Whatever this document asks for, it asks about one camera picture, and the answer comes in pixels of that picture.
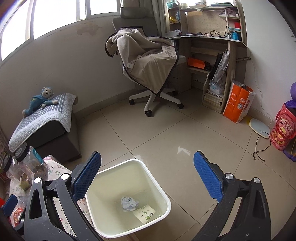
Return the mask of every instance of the beige blanket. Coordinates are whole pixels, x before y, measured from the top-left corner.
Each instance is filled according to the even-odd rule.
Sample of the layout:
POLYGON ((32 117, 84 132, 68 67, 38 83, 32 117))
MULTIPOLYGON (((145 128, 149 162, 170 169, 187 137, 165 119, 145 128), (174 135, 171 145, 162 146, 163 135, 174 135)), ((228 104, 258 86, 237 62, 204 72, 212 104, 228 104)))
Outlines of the beige blanket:
POLYGON ((113 57, 117 51, 123 61, 123 74, 156 95, 178 62, 173 40, 147 37, 142 28, 121 28, 109 37, 107 54, 113 57))

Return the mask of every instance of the chair base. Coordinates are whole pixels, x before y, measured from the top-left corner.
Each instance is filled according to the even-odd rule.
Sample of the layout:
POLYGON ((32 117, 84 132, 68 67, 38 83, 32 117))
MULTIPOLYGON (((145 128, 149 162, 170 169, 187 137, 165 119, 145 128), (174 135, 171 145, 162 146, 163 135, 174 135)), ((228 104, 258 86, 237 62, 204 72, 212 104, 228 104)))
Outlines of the chair base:
MULTIPOLYGON (((175 97, 172 97, 172 96, 168 95, 167 93, 169 93, 169 92, 174 92, 174 94, 178 93, 173 88, 170 88, 170 89, 169 88, 164 88, 159 96, 166 99, 166 100, 169 100, 171 102, 176 103, 177 106, 180 109, 182 109, 184 107, 184 105, 181 103, 181 101, 179 99, 175 98, 175 97)), ((156 95, 154 93, 152 93, 150 90, 146 90, 146 91, 141 92, 141 93, 136 94, 136 95, 131 95, 129 97, 129 103, 130 103, 130 105, 133 105, 133 104, 135 104, 134 99, 139 99, 139 98, 146 97, 146 96, 150 96, 150 97, 149 97, 149 100, 148 100, 147 104, 145 105, 144 112, 148 117, 150 117, 150 116, 152 116, 152 111, 149 108, 150 108, 150 105, 153 103, 153 101, 154 101, 154 99, 156 97, 156 95)))

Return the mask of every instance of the blue plush monkey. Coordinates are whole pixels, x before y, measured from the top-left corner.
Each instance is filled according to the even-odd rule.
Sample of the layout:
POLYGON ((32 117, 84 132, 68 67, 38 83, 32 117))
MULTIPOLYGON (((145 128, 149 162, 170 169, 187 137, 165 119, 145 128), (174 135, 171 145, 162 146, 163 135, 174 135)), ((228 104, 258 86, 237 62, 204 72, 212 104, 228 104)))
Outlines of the blue plush monkey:
POLYGON ((24 117, 32 114, 35 110, 37 110, 40 106, 44 109, 47 105, 58 104, 57 100, 48 100, 51 96, 53 96, 52 89, 50 87, 43 87, 40 95, 36 95, 32 97, 30 101, 29 109, 23 110, 22 115, 24 117))

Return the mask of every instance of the white trash bin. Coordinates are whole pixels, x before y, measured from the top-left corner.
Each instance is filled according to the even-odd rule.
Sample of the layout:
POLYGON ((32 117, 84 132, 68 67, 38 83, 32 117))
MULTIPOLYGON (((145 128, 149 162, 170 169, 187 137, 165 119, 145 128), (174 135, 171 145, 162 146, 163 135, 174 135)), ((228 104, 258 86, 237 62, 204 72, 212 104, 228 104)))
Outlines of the white trash bin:
POLYGON ((86 195, 95 230, 105 238, 117 238, 146 228, 170 212, 171 202, 145 164, 130 159, 98 172, 86 195), (143 224, 133 212, 124 212, 123 196, 139 201, 138 208, 149 205, 155 210, 148 223, 143 224))

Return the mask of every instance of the jar lid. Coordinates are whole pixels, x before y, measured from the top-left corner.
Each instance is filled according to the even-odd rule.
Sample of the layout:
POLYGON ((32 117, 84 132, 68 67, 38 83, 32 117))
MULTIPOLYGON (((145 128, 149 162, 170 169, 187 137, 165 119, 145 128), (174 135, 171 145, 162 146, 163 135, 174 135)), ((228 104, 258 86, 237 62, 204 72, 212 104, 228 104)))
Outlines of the jar lid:
POLYGON ((6 156, 3 159, 3 171, 7 172, 10 168, 10 165, 12 163, 12 156, 10 154, 6 154, 6 156))
POLYGON ((17 162, 23 161, 27 156, 27 154, 29 153, 29 150, 30 150, 30 147, 26 142, 21 144, 21 146, 15 152, 15 159, 17 160, 17 162))

